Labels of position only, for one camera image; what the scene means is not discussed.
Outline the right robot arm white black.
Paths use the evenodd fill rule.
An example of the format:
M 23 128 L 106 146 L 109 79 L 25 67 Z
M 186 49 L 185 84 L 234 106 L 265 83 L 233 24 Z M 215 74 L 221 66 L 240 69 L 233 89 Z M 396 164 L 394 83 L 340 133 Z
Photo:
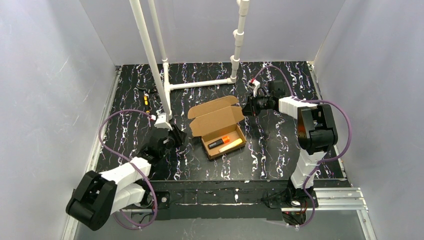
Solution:
M 309 189 L 313 176 L 327 152 L 338 142 L 332 107 L 326 103 L 310 103 L 294 96 L 286 96 L 284 83 L 271 82 L 265 94 L 259 94 L 260 82 L 248 81 L 252 93 L 247 97 L 242 113 L 257 116 L 262 110 L 274 110 L 297 121 L 297 139 L 301 148 L 296 168 L 290 177 L 295 189 Z

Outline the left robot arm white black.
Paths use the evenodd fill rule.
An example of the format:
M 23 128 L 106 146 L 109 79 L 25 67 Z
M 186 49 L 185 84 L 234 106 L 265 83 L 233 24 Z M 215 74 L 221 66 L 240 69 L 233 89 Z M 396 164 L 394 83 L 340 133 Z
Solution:
M 112 170 L 88 171 L 82 177 L 65 212 L 93 231 L 99 230 L 113 213 L 141 203 L 149 185 L 137 182 L 148 177 L 167 152 L 185 143 L 187 133 L 176 124 L 172 129 L 154 128 L 134 158 Z

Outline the white yellow marker pen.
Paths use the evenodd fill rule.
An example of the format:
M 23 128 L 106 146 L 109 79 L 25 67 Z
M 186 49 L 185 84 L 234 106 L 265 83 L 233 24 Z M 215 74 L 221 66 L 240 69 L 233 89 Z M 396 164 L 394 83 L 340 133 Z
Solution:
M 236 146 L 238 146 L 242 143 L 243 143 L 243 140 L 241 138 L 238 138 L 238 139 L 234 140 L 233 142 L 229 143 L 228 145 L 220 148 L 219 152 L 223 153 L 223 152 L 228 151 L 228 150 L 230 150 L 230 149 L 232 149 L 232 148 L 234 148 L 234 147 L 236 147 Z

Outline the orange black highlighter pen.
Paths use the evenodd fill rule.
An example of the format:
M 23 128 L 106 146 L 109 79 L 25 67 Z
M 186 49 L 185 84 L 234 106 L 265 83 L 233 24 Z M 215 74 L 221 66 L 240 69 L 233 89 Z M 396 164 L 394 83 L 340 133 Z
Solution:
M 223 136 L 222 138 L 219 138 L 218 140 L 215 140 L 207 145 L 208 149 L 211 150 L 213 148 L 219 147 L 221 145 L 225 145 L 230 142 L 229 136 Z

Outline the brown cardboard box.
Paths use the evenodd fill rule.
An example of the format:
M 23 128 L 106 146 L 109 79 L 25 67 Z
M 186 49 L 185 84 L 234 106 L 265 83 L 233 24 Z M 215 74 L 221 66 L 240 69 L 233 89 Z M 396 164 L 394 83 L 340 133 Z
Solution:
M 223 96 L 211 101 L 193 106 L 188 111 L 189 127 L 193 137 L 199 137 L 209 160 L 214 160 L 232 151 L 243 148 L 246 143 L 245 134 L 239 122 L 245 119 L 242 108 L 238 106 L 239 100 L 233 95 Z M 229 136 L 230 142 L 213 149 L 208 149 L 208 144 Z M 243 143 L 224 152 L 219 149 L 241 138 Z

